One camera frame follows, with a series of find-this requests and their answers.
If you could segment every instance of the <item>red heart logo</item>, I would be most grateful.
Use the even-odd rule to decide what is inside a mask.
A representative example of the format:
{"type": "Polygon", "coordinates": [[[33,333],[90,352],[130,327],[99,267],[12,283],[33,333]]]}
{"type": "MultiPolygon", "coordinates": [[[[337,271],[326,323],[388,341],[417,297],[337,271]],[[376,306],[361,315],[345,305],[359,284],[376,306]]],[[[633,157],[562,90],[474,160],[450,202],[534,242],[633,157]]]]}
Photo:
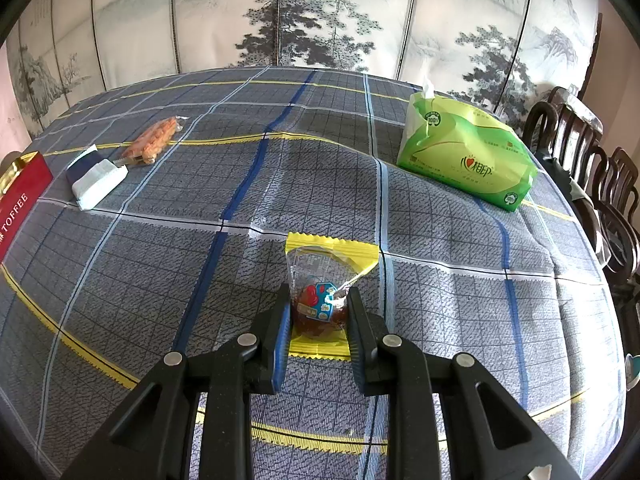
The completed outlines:
{"type": "Polygon", "coordinates": [[[316,294],[316,288],[313,285],[309,285],[302,290],[300,294],[300,303],[306,306],[316,306],[318,304],[318,295],[316,294]]]}

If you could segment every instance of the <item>metal screw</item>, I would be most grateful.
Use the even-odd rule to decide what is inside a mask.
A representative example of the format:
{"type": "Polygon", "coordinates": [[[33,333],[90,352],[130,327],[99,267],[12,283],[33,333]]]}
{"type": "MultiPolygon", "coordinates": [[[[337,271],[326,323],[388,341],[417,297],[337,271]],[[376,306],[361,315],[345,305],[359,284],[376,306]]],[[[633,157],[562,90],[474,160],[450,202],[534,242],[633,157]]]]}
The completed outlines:
{"type": "Polygon", "coordinates": [[[456,357],[456,362],[465,368],[471,368],[474,364],[476,364],[476,360],[472,355],[469,354],[458,354],[456,357]]]}
{"type": "Polygon", "coordinates": [[[179,365],[182,362],[182,354],[180,352],[169,352],[164,356],[163,361],[167,366],[179,365]]]}
{"type": "Polygon", "coordinates": [[[238,336],[238,344],[240,346],[255,345],[257,341],[258,341],[258,338],[250,332],[247,332],[245,334],[241,334],[238,336]]]}
{"type": "Polygon", "coordinates": [[[396,348],[402,344],[402,338],[400,336],[397,336],[396,334],[387,334],[382,338],[382,342],[386,346],[396,348]]]}

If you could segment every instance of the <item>packaged biscuit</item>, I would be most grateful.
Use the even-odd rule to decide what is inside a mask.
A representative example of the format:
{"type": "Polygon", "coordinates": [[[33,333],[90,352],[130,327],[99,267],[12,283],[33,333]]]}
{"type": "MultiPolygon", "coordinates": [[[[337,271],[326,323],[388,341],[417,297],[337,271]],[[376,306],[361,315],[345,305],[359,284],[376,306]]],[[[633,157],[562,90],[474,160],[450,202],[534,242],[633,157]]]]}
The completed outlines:
{"type": "Polygon", "coordinates": [[[158,155],[172,140],[176,132],[182,130],[187,117],[168,117],[149,126],[131,145],[124,150],[116,166],[123,164],[153,164],[158,155]]]}

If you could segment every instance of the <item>plaid tablecloth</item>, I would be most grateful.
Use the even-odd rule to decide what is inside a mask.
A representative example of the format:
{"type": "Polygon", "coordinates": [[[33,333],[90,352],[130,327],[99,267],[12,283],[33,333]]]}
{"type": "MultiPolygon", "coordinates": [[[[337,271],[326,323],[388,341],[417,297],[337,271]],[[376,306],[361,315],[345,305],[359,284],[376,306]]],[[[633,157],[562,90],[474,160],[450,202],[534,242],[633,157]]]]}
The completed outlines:
{"type": "MultiPolygon", "coordinates": [[[[33,142],[56,178],[1,267],[0,404],[47,472],[165,352],[217,348],[269,308],[288,231],[379,245],[358,284],[366,307],[424,351],[471,352],[583,478],[598,468],[625,388],[594,254],[542,171],[507,213],[396,168],[414,91],[359,73],[209,70],[89,98],[33,142]],[[189,119],[153,166],[94,211],[74,207],[63,169],[83,146],[115,158],[172,115],[189,119]]],[[[358,393],[350,363],[290,358],[284,391],[254,399],[256,478],[383,478],[387,410],[358,393]]]]}

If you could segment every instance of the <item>green logo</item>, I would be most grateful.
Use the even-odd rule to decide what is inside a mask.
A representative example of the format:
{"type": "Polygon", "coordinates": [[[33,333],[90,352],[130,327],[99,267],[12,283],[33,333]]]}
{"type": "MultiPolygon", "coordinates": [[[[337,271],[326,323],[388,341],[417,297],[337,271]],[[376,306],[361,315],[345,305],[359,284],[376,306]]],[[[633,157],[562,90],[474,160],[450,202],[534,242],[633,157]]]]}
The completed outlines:
{"type": "Polygon", "coordinates": [[[428,112],[424,118],[427,119],[429,126],[438,126],[440,124],[440,114],[437,112],[428,112]]]}

